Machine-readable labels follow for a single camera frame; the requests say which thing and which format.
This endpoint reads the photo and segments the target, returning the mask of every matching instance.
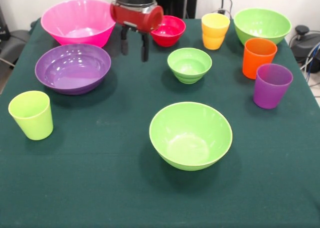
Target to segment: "table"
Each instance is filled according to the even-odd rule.
[[[120,53],[120,28],[105,49],[112,58],[92,92],[66,96],[35,77],[40,56],[58,44],[37,23],[0,97],[0,227],[319,227],[319,107],[285,43],[275,63],[294,81],[276,109],[253,101],[254,81],[241,71],[244,48],[231,23],[222,47],[209,51],[201,21],[174,47],[151,43],[141,62],[140,36]],[[176,80],[167,56],[194,47],[213,66],[193,85]],[[51,99],[54,131],[28,140],[9,116],[17,94],[41,90]],[[166,105],[210,105],[233,129],[229,152],[210,168],[177,170],[149,140],[149,124]]]

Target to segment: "lime green cup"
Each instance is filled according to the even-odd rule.
[[[216,163],[228,152],[233,139],[230,124],[219,111],[195,102],[161,109],[150,123],[149,136],[167,163],[186,171]]]
[[[177,49],[170,53],[167,62],[175,77],[184,84],[197,82],[212,66],[211,57],[195,48]]]
[[[8,107],[10,115],[31,140],[47,138],[54,125],[50,98],[41,91],[27,91],[15,96]]]

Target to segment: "purple cup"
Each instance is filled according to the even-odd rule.
[[[273,109],[281,101],[294,77],[278,64],[263,64],[256,72],[253,101],[263,109]]]

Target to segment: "bowl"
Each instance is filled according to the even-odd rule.
[[[195,102],[161,109],[151,121],[149,136],[168,164],[186,171],[216,163],[228,152],[233,139],[230,124],[219,111]]]
[[[162,47],[174,45],[186,30],[183,20],[174,16],[164,16],[157,30],[151,32],[153,40]]]
[[[103,47],[115,27],[110,4],[100,0],[70,0],[46,10],[41,25],[61,45]]]
[[[291,31],[291,22],[284,15],[268,9],[245,9],[234,17],[235,31],[245,45],[251,38],[264,38],[275,44]]]
[[[97,87],[110,65],[110,56],[102,48],[69,44],[43,54],[35,65],[35,75],[42,84],[58,93],[79,95]]]
[[[195,48],[177,49],[168,56],[167,62],[176,78],[184,84],[197,82],[212,66],[211,57]]]

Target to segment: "large green bowl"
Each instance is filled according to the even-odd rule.
[[[181,102],[161,109],[151,121],[150,140],[158,154],[175,168],[207,168],[229,150],[233,133],[226,118],[201,103]]]
[[[245,9],[234,17],[235,31],[244,45],[251,38],[265,38],[275,44],[290,32],[291,22],[284,15],[268,9]]]
[[[167,62],[175,77],[184,84],[197,82],[212,66],[211,57],[195,48],[177,49],[170,53]]]

